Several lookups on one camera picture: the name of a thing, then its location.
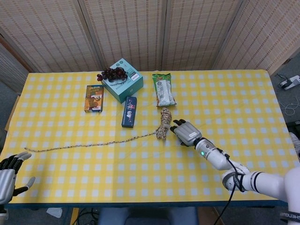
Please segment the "white robotic arm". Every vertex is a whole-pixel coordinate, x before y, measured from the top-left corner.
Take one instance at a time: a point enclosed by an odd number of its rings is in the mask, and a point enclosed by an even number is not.
[[[288,202],[288,212],[280,218],[289,225],[300,224],[300,167],[291,169],[284,177],[264,172],[250,172],[247,167],[231,161],[229,155],[202,137],[201,132],[190,122],[174,120],[178,125],[170,127],[182,141],[181,145],[195,146],[195,150],[207,159],[217,170],[227,170],[222,175],[222,183],[228,190],[234,187],[240,191],[254,191],[284,202]]]

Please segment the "grapes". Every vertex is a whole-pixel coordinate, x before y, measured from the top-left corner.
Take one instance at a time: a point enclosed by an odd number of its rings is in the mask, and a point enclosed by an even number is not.
[[[126,80],[128,78],[125,70],[122,67],[116,67],[115,69],[106,68],[101,74],[97,74],[97,80],[102,81],[108,79],[109,82],[115,80]]]

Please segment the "yellow checkered tablecloth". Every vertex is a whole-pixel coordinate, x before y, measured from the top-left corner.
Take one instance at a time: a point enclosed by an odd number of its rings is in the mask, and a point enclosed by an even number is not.
[[[174,119],[189,120],[203,136],[251,171],[285,174],[299,166],[269,75],[264,70],[164,71],[172,74]],[[29,74],[13,115],[1,158],[24,147],[45,149],[124,140],[160,124],[151,75],[141,72],[135,126],[122,128],[124,103],[105,90],[102,113],[83,110],[86,85],[97,72]],[[135,203],[227,201],[217,171],[176,136],[33,153],[16,187],[33,187],[12,203]],[[236,192],[234,200],[267,200]]]

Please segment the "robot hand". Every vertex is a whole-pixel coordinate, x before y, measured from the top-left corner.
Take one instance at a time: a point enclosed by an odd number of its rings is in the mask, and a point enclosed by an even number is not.
[[[183,119],[174,120],[178,126],[170,127],[170,130],[182,141],[181,145],[196,146],[196,140],[202,138],[201,132],[190,122]]]
[[[13,196],[27,191],[34,183],[35,177],[31,177],[24,187],[15,189],[15,179],[24,160],[31,157],[26,151],[18,155],[10,156],[0,163],[0,206],[10,202]]]

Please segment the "green snack bag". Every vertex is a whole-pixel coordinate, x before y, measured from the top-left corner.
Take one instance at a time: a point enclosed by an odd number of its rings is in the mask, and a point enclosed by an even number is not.
[[[171,74],[152,74],[156,93],[156,106],[175,105],[175,99],[171,93]]]

